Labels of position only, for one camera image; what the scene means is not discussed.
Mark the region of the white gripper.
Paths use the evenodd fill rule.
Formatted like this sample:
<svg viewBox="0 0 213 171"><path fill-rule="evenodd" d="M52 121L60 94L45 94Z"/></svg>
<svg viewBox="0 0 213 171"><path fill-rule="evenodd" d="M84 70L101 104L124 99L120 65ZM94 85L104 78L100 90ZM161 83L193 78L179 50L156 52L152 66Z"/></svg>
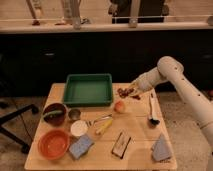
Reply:
<svg viewBox="0 0 213 171"><path fill-rule="evenodd" d="M150 89L150 84L145 77L138 77L129 86L132 94L140 94Z"/></svg>

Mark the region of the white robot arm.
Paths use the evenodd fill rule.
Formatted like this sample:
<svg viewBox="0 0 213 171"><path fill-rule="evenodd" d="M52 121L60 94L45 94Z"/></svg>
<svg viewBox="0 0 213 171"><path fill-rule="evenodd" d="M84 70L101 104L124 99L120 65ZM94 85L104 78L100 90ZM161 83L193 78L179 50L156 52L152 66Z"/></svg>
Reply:
<svg viewBox="0 0 213 171"><path fill-rule="evenodd" d="M150 91L157 85L170 82L183 101L194 111L204 137L213 149L213 104L183 74L184 67L170 56L161 57L157 66L139 75L129 86L131 96Z"/></svg>

